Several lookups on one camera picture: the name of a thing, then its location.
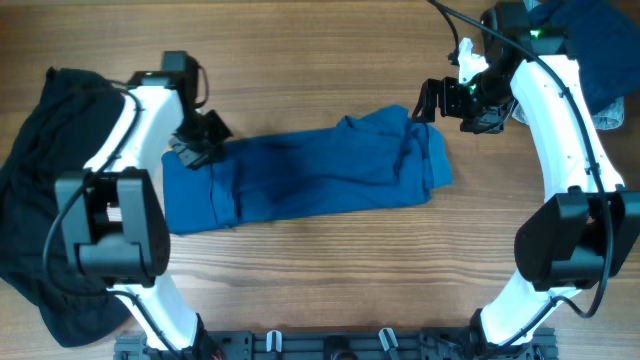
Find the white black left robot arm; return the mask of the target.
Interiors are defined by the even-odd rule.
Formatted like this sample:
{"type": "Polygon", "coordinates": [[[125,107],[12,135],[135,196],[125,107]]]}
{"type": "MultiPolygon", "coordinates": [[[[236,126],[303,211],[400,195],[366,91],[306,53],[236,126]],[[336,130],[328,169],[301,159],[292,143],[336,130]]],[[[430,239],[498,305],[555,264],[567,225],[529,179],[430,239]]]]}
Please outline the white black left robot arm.
{"type": "Polygon", "coordinates": [[[203,113],[204,68],[185,51],[166,51],[158,71],[116,86],[125,104],[105,142],[79,172],[56,181],[59,213],[49,233],[63,236],[72,271],[96,285],[93,296],[120,300],[143,328],[140,359],[220,359],[166,269],[170,234],[152,184],[166,149],[189,169],[223,157],[230,130],[203,113]]]}

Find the blue polo shirt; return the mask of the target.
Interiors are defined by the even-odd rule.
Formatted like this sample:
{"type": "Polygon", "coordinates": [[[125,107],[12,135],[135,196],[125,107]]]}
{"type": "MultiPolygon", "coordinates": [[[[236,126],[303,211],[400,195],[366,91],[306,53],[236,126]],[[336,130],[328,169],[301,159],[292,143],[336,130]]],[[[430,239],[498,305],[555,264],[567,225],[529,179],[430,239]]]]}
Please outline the blue polo shirt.
{"type": "Polygon", "coordinates": [[[246,223],[422,205],[452,184],[444,139],[392,105],[331,128],[231,141],[197,170],[162,157],[169,230],[186,235],[246,223]]]}

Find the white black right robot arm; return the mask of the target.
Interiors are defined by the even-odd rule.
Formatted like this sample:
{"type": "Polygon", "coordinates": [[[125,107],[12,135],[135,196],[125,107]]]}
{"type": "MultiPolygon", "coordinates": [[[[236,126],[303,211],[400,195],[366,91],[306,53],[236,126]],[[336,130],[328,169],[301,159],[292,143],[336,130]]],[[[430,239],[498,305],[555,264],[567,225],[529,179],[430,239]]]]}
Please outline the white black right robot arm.
{"type": "Polygon", "coordinates": [[[533,26],[514,1],[495,3],[474,26],[483,53],[458,39],[450,56],[458,76],[425,81],[412,118],[453,117],[464,132],[498,133],[519,109],[534,141],[543,205],[516,234],[516,272],[469,329],[471,351],[491,356],[529,343],[558,306],[584,290],[594,297],[582,316],[595,315],[638,238],[639,195],[625,187],[599,140],[568,33],[533,26]]]}

